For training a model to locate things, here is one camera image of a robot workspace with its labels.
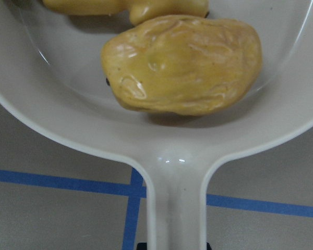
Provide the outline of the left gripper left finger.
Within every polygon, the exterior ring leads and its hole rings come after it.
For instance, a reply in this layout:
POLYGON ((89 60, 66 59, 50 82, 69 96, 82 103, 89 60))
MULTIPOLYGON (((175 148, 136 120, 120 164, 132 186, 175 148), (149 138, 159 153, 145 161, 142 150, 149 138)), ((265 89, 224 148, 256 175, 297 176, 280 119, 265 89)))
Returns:
POLYGON ((147 242, 139 242, 136 246, 136 250, 147 250, 147 242))

